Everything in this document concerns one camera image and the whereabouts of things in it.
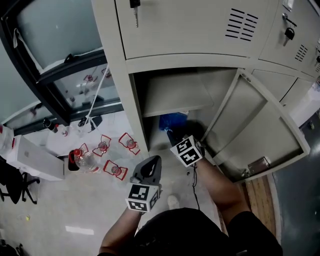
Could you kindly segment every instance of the open locker door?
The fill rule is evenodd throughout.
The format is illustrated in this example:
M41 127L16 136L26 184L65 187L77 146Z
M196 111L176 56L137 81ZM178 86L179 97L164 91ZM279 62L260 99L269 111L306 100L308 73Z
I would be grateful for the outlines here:
M303 158L310 147L282 105L238 69L202 140L232 181L252 180Z

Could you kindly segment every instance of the white tiled floor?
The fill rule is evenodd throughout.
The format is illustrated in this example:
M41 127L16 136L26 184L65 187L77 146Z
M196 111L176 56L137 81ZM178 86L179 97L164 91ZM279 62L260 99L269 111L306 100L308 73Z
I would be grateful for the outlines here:
M192 173L187 176L174 156L162 161L163 191L152 211L142 217L140 227L168 209L170 194L179 198L181 207L197 208ZM37 205L28 199L18 204L8 197L0 201L0 229L12 246L22 243L30 256L96 256L105 233L126 208L126 183L132 173L130 168L124 181L107 173L69 173L63 181L42 180ZM219 227L216 207L199 181L196 193L200 209ZM93 235L69 232L66 226L86 229Z

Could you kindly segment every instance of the person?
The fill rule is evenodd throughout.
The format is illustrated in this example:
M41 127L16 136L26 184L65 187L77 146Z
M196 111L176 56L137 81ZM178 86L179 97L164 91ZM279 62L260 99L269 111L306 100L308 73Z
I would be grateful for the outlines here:
M204 213L191 208L162 212L135 235L141 213L127 208L106 233L99 256L283 255L276 238L250 211L237 186L205 158L196 165L200 181L222 214L228 236ZM177 200L172 196L168 199L169 206L177 208Z

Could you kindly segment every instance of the ventilation slots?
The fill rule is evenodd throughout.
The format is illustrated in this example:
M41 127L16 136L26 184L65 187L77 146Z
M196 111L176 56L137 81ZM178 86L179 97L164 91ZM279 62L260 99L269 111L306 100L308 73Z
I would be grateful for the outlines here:
M258 18L256 16L232 8L225 36L250 42L257 22Z
M301 44L294 58L302 62L307 54L307 51L308 49Z

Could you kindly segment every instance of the white shoe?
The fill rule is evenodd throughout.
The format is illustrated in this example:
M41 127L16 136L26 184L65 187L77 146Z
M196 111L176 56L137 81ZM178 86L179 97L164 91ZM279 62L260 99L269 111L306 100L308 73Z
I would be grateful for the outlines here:
M169 210L180 209L178 198L174 195L169 195L167 199Z

